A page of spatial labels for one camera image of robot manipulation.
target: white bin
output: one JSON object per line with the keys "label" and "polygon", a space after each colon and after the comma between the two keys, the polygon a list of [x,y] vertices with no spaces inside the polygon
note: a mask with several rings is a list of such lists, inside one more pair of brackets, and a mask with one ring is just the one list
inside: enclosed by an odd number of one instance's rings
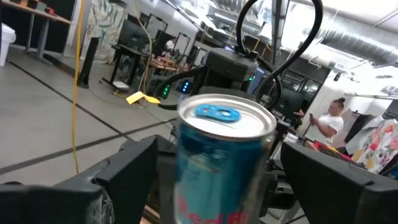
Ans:
{"label": "white bin", "polygon": [[15,30],[9,26],[2,24],[1,29],[1,54],[0,54],[0,67],[4,66],[10,44],[15,42]]}

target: workshop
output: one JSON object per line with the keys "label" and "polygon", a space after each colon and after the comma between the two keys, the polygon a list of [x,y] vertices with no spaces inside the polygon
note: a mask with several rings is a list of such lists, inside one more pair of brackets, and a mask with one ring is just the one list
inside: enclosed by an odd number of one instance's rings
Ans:
{"label": "workshop", "polygon": [[398,223],[398,0],[0,20],[0,223]]}

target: can rim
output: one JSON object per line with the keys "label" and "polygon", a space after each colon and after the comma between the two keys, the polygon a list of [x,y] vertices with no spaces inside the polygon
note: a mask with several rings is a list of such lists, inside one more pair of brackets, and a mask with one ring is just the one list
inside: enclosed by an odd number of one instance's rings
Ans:
{"label": "can rim", "polygon": [[[200,128],[195,127],[194,125],[190,124],[190,122],[187,121],[186,117],[185,117],[185,112],[186,110],[181,110],[182,106],[185,106],[186,108],[189,108],[187,105],[187,102],[190,101],[194,101],[196,98],[202,98],[204,96],[208,96],[209,98],[224,98],[226,100],[231,100],[231,101],[235,101],[235,102],[241,102],[242,105],[249,105],[252,106],[251,109],[256,110],[256,112],[258,112],[259,114],[263,114],[266,118],[266,120],[268,121],[267,123],[269,125],[266,126],[266,128],[264,128],[263,131],[261,131],[261,133],[255,135],[255,136],[242,136],[242,137],[230,137],[230,136],[224,136],[224,135],[220,135],[220,134],[216,134],[216,133],[210,133],[208,131],[202,130]],[[276,128],[276,119],[274,117],[274,115],[272,115],[271,112],[269,112],[267,109],[265,109],[263,106],[261,106],[259,103],[253,102],[251,100],[247,100],[245,98],[241,98],[238,96],[233,96],[233,95],[225,95],[225,94],[216,94],[216,93],[212,93],[212,94],[200,94],[200,95],[195,95],[195,96],[191,96],[187,99],[184,99],[180,104],[178,104],[177,107],[177,111],[178,111],[178,116],[180,117],[180,119],[184,122],[184,124],[186,124],[187,126],[199,131],[201,134],[208,136],[210,138],[217,138],[220,140],[228,140],[228,141],[248,141],[248,140],[253,140],[253,139],[260,139],[263,138],[264,136],[267,136],[268,134],[272,133],[275,128]]]}

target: blue can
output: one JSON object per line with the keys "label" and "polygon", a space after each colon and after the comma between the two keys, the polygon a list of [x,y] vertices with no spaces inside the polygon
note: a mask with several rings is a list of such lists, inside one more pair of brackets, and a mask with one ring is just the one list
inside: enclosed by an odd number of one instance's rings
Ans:
{"label": "blue can", "polygon": [[275,118],[255,102],[220,94],[190,97],[178,115],[176,223],[245,223],[244,202]]}

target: yellow object on floor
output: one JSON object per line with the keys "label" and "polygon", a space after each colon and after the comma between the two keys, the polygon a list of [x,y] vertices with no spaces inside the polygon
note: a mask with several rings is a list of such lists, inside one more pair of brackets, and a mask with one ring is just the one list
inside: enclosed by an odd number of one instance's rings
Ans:
{"label": "yellow object on floor", "polygon": [[160,101],[157,98],[147,96],[147,95],[143,94],[143,92],[141,92],[141,91],[138,91],[137,93],[127,97],[126,100],[129,104],[133,104],[137,100],[140,100],[142,97],[144,97],[144,99],[147,100],[149,103],[155,103],[155,104],[160,103]]}

